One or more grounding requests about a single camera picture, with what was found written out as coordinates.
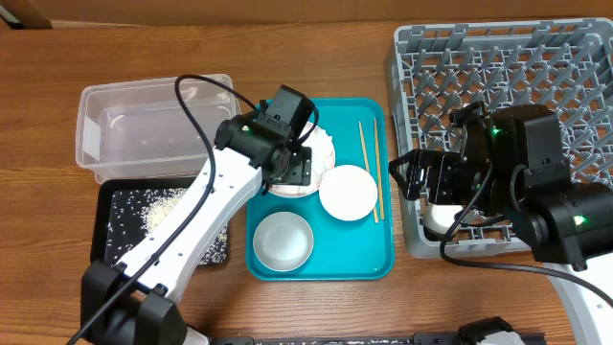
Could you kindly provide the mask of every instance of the plastic dish rack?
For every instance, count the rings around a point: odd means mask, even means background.
[[[491,110],[546,104],[559,117],[573,180],[613,187],[612,43],[607,19],[398,28],[385,66],[398,154],[458,149],[448,119],[453,107],[478,100]],[[426,192],[419,201],[400,198],[404,241],[414,257],[438,258],[440,243],[421,226],[425,206]],[[509,225],[460,232],[462,240],[447,247],[455,256],[529,249]]]

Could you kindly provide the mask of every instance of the wooden table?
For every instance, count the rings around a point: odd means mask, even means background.
[[[75,163],[89,85],[230,75],[251,100],[286,83],[310,97],[370,97],[387,112],[383,61],[401,23],[0,32],[0,343],[64,344],[79,327],[80,277],[99,185]],[[392,121],[388,154],[397,156]],[[402,335],[500,315],[550,344],[575,343],[548,280],[416,260],[392,189],[396,264],[374,282],[264,283],[244,262],[245,212],[223,268],[197,269],[181,310],[209,335]],[[533,264],[528,253],[495,258]]]

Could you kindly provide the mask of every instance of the chopsticks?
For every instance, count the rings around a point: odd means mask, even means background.
[[[376,118],[375,118],[375,154],[376,154],[376,178],[379,181],[379,210],[381,211],[381,220],[384,220],[385,211],[383,211],[383,189],[381,188],[381,160],[379,158],[379,134],[376,128]]]
[[[362,140],[362,153],[364,153],[364,165],[366,166],[366,172],[367,173],[371,173],[371,169],[368,165],[368,154],[366,153],[366,143],[364,142],[364,131],[362,130],[362,122],[359,122],[360,124],[360,139]],[[376,205],[373,208],[373,213],[375,214],[375,223],[378,224],[379,223],[379,216],[376,212]]]

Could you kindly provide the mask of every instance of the clear plastic container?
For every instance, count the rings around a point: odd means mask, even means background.
[[[206,76],[232,87],[227,75]],[[87,87],[80,98],[76,159],[103,183],[114,178],[197,173],[206,149],[174,94],[175,78]],[[229,92],[200,80],[181,94],[212,144],[223,120],[240,113]]]

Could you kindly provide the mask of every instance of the white bowl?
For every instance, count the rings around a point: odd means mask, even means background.
[[[313,231],[307,221],[291,212],[266,217],[253,236],[253,250],[262,265],[287,272],[303,265],[313,251]]]
[[[461,212],[464,207],[460,205],[430,205],[423,210],[423,227],[431,234],[437,237],[442,237],[449,230],[454,221],[455,216]],[[460,227],[456,227],[453,235],[458,233]]]
[[[373,177],[364,169],[345,165],[332,169],[319,187],[324,209],[336,219],[353,221],[368,216],[378,197]]]

